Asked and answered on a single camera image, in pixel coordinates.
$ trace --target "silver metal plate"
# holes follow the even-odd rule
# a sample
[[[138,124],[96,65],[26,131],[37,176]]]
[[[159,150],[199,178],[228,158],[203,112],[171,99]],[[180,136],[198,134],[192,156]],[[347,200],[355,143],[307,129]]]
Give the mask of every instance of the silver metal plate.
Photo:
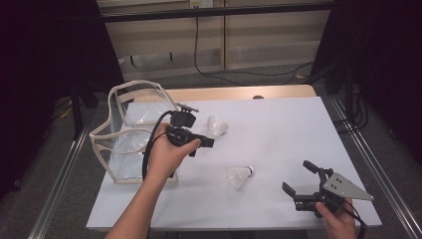
[[[341,197],[350,197],[354,199],[362,199],[372,201],[374,198],[360,187],[353,184],[350,180],[335,172],[323,185],[327,191]]]

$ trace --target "human hand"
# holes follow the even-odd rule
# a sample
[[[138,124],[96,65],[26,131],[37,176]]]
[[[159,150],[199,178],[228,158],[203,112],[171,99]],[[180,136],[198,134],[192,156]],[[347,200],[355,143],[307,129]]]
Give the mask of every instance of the human hand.
[[[344,202],[343,207],[349,212],[353,212],[351,199],[346,198],[345,200],[350,204]],[[336,213],[332,214],[321,202],[316,203],[316,210],[325,218],[328,239],[356,239],[354,218],[350,215],[342,210],[338,210]]]
[[[173,145],[165,134],[168,123],[161,123],[158,126],[148,163],[148,176],[167,179],[183,161],[183,158],[201,145],[200,139],[194,139],[182,146]]]

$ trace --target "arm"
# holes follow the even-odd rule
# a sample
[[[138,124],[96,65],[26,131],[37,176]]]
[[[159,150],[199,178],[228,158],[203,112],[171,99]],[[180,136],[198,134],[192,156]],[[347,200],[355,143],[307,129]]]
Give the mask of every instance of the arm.
[[[350,204],[344,202],[343,207],[348,211],[353,212],[351,199],[346,198],[346,200]],[[326,234],[329,239],[356,239],[354,218],[341,210],[338,210],[338,215],[334,215],[321,202],[316,203],[316,210],[325,218]]]
[[[162,123],[157,129],[156,135],[160,137],[151,150],[148,176],[106,238],[146,238],[155,204],[165,181],[183,158],[201,144],[201,140],[195,139],[183,146],[174,146],[165,134],[161,135],[165,128],[166,124]]]

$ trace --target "white shuttlecock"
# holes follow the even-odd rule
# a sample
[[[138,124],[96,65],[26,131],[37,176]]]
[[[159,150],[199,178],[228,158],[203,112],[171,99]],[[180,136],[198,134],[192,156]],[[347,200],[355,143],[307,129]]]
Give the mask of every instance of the white shuttlecock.
[[[227,177],[234,187],[239,189],[243,183],[252,175],[254,168],[247,167],[230,167],[227,169]]]
[[[229,129],[226,122],[220,120],[218,117],[210,116],[207,122],[207,136],[216,138],[225,133]]]

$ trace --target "white table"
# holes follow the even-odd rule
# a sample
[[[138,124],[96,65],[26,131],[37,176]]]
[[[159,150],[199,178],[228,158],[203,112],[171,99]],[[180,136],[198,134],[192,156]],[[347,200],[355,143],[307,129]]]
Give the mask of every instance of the white table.
[[[318,190],[318,176],[302,164],[333,168],[363,188],[320,98],[189,102],[199,109],[193,132],[205,133],[208,116],[229,124],[213,148],[200,148],[178,169],[179,181],[167,184],[151,222],[155,230],[312,229],[323,220],[295,210],[282,189],[297,194]],[[226,176],[230,166],[253,166],[240,190]],[[139,185],[113,184],[106,174],[88,228],[109,230]],[[381,225],[369,201],[353,201],[368,226]]]

